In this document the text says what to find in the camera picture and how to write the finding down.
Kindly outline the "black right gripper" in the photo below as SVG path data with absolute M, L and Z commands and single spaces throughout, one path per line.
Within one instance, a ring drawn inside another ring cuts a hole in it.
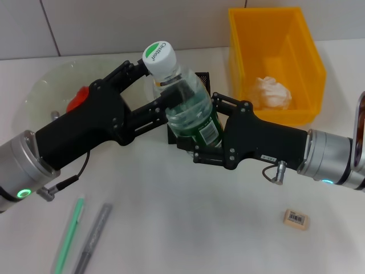
M 284 161 L 287 168 L 298 169 L 304 159 L 306 131 L 261 120 L 248 101 L 217 92 L 211 99 L 216 111 L 228 116 L 222 147 L 203 146 L 191 137 L 176 139 L 177 148 L 191 152 L 194 163 L 233 170 L 245 159 L 256 159 L 271 164 Z

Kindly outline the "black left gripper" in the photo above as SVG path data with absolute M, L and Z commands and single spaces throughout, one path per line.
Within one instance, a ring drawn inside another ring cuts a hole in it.
M 104 142 L 126 146 L 135 137 L 166 124 L 166 109 L 183 102 L 179 90 L 167 88 L 153 102 L 128 115 L 120 95 L 149 75 L 139 59 L 136 65 L 125 61 L 103 80 L 97 80 L 83 103 L 35 133 L 39 156 L 58 171 Z

